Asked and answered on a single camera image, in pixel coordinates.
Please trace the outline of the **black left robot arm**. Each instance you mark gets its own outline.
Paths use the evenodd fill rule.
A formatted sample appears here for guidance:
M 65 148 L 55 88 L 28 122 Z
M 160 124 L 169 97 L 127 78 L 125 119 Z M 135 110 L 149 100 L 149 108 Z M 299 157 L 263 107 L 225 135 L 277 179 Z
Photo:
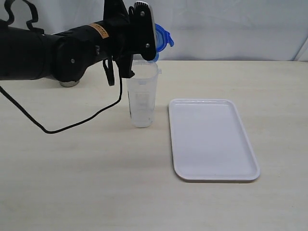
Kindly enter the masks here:
M 154 22 L 146 2 L 126 7 L 121 0 L 107 0 L 101 21 L 56 34 L 34 27 L 39 17 L 32 3 L 28 4 L 32 17 L 27 28 L 12 27 L 12 4 L 11 0 L 4 2 L 9 18 L 0 22 L 1 80 L 46 77 L 78 82 L 88 67 L 102 62 L 108 83 L 113 85 L 113 64 L 120 77 L 131 78 L 135 54 L 148 61 L 155 57 Z

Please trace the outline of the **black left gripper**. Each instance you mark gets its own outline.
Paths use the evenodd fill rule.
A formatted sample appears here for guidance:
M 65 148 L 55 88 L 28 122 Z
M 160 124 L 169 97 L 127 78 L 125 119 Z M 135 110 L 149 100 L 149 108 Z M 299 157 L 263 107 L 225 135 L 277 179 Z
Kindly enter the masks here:
M 138 0 L 127 8 L 122 0 L 106 0 L 103 28 L 110 42 L 103 59 L 107 78 L 114 78 L 113 62 L 121 78 L 133 77 L 133 55 L 144 57 L 144 2 Z

